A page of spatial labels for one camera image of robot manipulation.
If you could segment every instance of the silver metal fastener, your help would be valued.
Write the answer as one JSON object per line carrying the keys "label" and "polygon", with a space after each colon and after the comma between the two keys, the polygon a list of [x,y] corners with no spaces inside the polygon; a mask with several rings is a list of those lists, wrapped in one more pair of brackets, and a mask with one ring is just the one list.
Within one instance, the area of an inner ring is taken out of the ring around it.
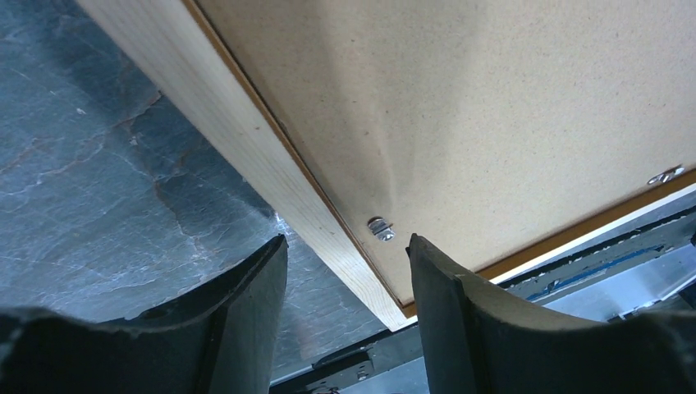
{"label": "silver metal fastener", "polygon": [[392,225],[380,216],[371,218],[368,221],[368,228],[380,241],[388,242],[396,236],[396,233],[392,230]]}
{"label": "silver metal fastener", "polygon": [[675,176],[678,176],[684,172],[684,168],[682,166],[677,166],[674,168],[670,168],[669,170],[663,172],[662,174],[657,174],[656,176],[653,176],[650,178],[650,181],[648,181],[648,185],[652,185],[653,183],[660,182],[660,183],[666,183],[667,181],[670,181],[672,178]]}

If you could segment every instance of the fiberboard surface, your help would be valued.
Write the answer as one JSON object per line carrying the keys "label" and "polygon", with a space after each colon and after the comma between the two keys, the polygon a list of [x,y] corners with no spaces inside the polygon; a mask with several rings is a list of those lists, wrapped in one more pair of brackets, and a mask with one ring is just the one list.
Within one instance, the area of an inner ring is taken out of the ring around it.
{"label": "fiberboard surface", "polygon": [[696,162],[690,1],[198,4],[403,304],[411,232],[477,270]]}

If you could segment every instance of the wooden frame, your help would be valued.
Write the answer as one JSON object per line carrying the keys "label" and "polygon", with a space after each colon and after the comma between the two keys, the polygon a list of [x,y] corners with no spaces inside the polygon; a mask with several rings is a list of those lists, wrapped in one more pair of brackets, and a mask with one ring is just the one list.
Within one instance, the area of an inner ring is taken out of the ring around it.
{"label": "wooden frame", "polygon": [[[388,328],[415,321],[192,0],[79,0],[222,156]],[[498,283],[696,190],[686,173],[479,273]]]}

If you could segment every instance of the small metal object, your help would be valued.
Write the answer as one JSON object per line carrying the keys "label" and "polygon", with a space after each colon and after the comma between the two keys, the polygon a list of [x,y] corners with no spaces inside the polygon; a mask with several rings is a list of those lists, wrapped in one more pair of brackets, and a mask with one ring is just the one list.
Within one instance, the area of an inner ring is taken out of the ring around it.
{"label": "small metal object", "polygon": [[653,183],[666,183],[667,181],[670,181],[672,178],[675,176],[678,176],[684,172],[684,168],[682,166],[677,166],[674,168],[670,168],[669,170],[663,172],[662,174],[657,174],[656,176],[653,176],[650,178],[650,181],[648,181],[648,185],[652,185]]}
{"label": "small metal object", "polygon": [[380,241],[388,242],[396,236],[396,233],[392,230],[392,225],[379,216],[369,220],[368,228]]}

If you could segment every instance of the blue strip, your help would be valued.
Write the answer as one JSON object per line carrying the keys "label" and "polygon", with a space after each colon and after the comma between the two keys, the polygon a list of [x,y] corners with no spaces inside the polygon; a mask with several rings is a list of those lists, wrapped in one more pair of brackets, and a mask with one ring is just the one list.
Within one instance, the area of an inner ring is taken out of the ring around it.
{"label": "blue strip", "polygon": [[615,265],[617,265],[617,264],[619,264],[619,263],[621,263],[621,262],[624,262],[624,261],[626,261],[626,260],[628,260],[628,259],[632,259],[633,257],[640,256],[641,254],[645,254],[645,253],[647,253],[647,252],[652,252],[652,251],[654,251],[654,250],[659,251],[662,247],[663,247],[662,245],[659,245],[659,246],[653,246],[652,248],[646,248],[646,249],[636,250],[635,252],[630,253],[630,254],[627,254],[627,255],[624,256],[624,257],[621,257],[621,258],[618,258],[618,259],[616,259],[616,260],[610,261],[609,263],[602,264],[602,265],[600,265],[600,266],[598,266],[598,267],[596,267],[596,268],[590,269],[590,270],[585,271],[585,272],[583,272],[583,273],[579,273],[579,274],[575,275],[574,277],[571,277],[570,279],[566,279],[566,280],[564,280],[563,282],[558,283],[557,285],[555,285],[552,289],[549,289],[548,286],[547,286],[546,288],[544,288],[544,290],[540,291],[539,293],[532,294],[532,295],[530,295],[529,297],[527,297],[527,301],[534,301],[534,300],[536,300],[537,298],[540,298],[540,297],[542,297],[542,296],[544,296],[544,295],[550,294],[552,291],[555,291],[555,290],[557,290],[557,289],[561,289],[561,288],[563,288],[563,287],[565,287],[565,286],[568,286],[568,285],[570,285],[570,284],[573,284],[573,283],[575,283],[575,282],[577,282],[577,281],[579,281],[579,280],[581,280],[581,279],[585,279],[586,277],[589,277],[590,275],[593,275],[593,274],[595,274],[595,273],[598,273],[598,272],[602,271],[603,269],[607,269],[607,268],[613,267],[613,266],[615,266]]}

